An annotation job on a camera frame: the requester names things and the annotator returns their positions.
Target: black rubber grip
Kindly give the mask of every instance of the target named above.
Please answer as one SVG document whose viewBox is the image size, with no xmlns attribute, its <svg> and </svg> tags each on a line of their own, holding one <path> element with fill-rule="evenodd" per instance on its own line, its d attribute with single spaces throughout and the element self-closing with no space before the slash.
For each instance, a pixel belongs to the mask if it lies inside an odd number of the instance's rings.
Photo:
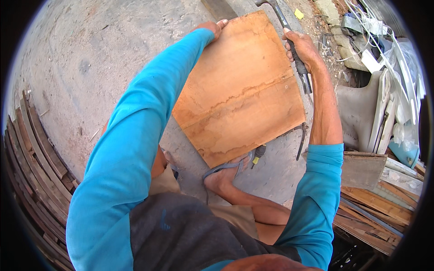
<svg viewBox="0 0 434 271">
<path fill-rule="evenodd" d="M 293 54 L 294 62 L 296 63 L 297 72 L 299 74 L 308 74 L 306 67 L 304 66 L 303 61 L 298 57 L 296 49 L 294 47 L 294 43 L 287 39 L 289 46 L 291 47 L 291 53 Z"/>
</svg>

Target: shorts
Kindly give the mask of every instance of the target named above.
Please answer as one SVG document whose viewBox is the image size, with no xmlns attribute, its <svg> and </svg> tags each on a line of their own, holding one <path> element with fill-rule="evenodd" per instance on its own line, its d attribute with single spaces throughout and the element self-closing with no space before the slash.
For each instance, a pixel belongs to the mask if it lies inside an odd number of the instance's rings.
<svg viewBox="0 0 434 271">
<path fill-rule="evenodd" d="M 150 196 L 164 192 L 181 193 L 181 188 L 173 175 L 170 164 L 167 165 L 162 174 L 151 180 L 151 187 L 149 188 Z M 251 206 L 220 206 L 210 204 L 208 207 L 215 216 L 227 220 L 229 223 L 238 227 L 250 237 L 259 240 Z"/>
</svg>

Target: sleeve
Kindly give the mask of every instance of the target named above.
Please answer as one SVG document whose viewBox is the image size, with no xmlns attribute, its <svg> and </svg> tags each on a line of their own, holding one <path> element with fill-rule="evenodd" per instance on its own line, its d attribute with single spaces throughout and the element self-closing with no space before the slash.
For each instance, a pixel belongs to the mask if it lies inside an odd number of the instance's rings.
<svg viewBox="0 0 434 271">
<path fill-rule="evenodd" d="M 197 29 L 133 79 L 93 149 L 69 206 L 66 242 L 77 270 L 132 269 L 129 212 L 147 196 L 159 140 L 187 77 L 214 39 Z"/>
<path fill-rule="evenodd" d="M 302 264 L 327 270 L 332 258 L 332 222 L 338 210 L 343 144 L 309 145 L 288 223 L 276 245 L 297 248 Z"/>
</svg>

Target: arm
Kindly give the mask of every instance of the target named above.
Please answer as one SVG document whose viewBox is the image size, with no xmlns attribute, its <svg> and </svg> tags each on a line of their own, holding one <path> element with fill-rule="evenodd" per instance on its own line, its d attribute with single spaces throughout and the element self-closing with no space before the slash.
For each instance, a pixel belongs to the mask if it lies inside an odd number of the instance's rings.
<svg viewBox="0 0 434 271">
<path fill-rule="evenodd" d="M 202 50 L 222 28 L 213 22 L 202 27 L 208 29 L 165 49 L 132 80 L 92 151 L 66 225 L 76 269 L 132 269 L 129 212 L 148 196 L 151 167 L 172 108 Z"/>
<path fill-rule="evenodd" d="M 332 256 L 332 222 L 340 198 L 341 121 L 330 75 L 311 39 L 287 31 L 285 36 L 294 42 L 312 75 L 314 115 L 306 173 L 297 186 L 288 223 L 276 245 L 294 246 L 304 265 L 327 270 Z M 290 51 L 287 55 L 293 60 Z"/>
</svg>

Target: concrete floor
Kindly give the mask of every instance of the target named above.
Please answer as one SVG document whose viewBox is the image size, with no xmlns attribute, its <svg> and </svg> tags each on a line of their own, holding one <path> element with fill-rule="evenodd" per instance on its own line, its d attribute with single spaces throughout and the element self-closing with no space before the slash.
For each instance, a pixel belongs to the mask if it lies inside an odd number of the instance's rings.
<svg viewBox="0 0 434 271">
<path fill-rule="evenodd" d="M 278 0 L 293 30 L 303 32 L 288 5 Z M 258 10 L 253 0 L 229 0 L 238 15 Z M 310 10 L 309 0 L 297 0 Z M 282 28 L 263 5 L 280 34 Z M 80 180 L 101 129 L 128 83 L 154 56 L 180 40 L 196 25 L 214 20 L 200 0 L 57 0 L 48 1 L 23 39 L 9 83 L 9 113 L 22 90 L 30 91 L 41 122 L 60 156 Z M 302 94 L 307 123 L 312 105 Z M 304 148 L 307 148 L 310 130 Z M 301 130 L 267 144 L 259 163 L 238 176 L 234 184 L 277 203 L 291 201 L 306 165 L 295 161 Z M 206 163 L 171 117 L 161 140 L 180 168 L 181 189 L 205 200 L 202 176 Z M 210 202 L 223 203 L 210 193 Z"/>
</svg>

